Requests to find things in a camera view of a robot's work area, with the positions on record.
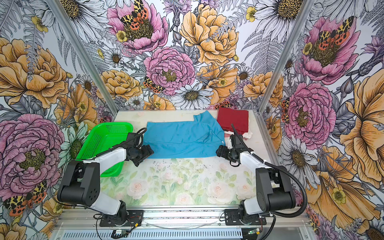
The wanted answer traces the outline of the blue t-shirt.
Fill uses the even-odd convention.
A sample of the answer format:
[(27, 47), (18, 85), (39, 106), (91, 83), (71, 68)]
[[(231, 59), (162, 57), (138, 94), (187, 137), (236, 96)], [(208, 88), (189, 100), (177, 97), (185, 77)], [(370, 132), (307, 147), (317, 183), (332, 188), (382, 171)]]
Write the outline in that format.
[(152, 159), (208, 158), (216, 156), (225, 144), (225, 133), (208, 112), (194, 115), (193, 121), (147, 124), (144, 144), (154, 154)]

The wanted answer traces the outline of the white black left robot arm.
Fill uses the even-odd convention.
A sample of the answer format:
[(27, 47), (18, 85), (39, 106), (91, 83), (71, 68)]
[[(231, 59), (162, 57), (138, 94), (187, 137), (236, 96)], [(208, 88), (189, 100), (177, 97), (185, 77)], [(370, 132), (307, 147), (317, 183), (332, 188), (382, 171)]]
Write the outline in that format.
[(131, 161), (137, 167), (154, 154), (150, 145), (143, 144), (146, 131), (147, 128), (142, 128), (129, 133), (125, 141), (91, 159), (71, 161), (57, 193), (58, 201), (90, 208), (102, 214), (107, 223), (124, 225), (129, 219), (126, 204), (102, 193), (100, 178), (102, 173), (118, 163)]

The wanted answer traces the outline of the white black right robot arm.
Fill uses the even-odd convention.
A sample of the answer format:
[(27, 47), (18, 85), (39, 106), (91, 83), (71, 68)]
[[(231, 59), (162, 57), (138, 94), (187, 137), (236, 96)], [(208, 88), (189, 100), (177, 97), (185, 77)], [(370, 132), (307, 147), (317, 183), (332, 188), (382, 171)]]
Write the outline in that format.
[(292, 182), (303, 190), (299, 180), (283, 166), (271, 164), (250, 149), (243, 137), (234, 134), (230, 136), (231, 146), (219, 146), (218, 157), (237, 163), (255, 171), (256, 196), (242, 200), (236, 211), (225, 210), (227, 225), (262, 225), (264, 217), (295, 218), (304, 212), (304, 207), (293, 213), (283, 213), (282, 210), (293, 209), (297, 206), (296, 195)]

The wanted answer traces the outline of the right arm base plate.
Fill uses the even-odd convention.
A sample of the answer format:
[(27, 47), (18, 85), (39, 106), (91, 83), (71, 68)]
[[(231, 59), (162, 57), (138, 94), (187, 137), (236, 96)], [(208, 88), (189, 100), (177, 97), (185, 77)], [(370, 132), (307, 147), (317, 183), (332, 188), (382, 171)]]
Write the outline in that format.
[(225, 209), (224, 217), (226, 226), (264, 226), (267, 224), (266, 218), (249, 215), (240, 209)]

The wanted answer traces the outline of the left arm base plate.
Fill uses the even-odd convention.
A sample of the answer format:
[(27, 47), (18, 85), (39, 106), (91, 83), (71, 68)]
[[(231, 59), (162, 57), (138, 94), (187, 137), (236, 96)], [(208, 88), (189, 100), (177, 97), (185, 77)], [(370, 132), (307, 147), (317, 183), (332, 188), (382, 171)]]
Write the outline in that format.
[(143, 210), (127, 210), (125, 213), (117, 215), (106, 215), (101, 218), (101, 227), (133, 227), (135, 224), (141, 225), (143, 219)]

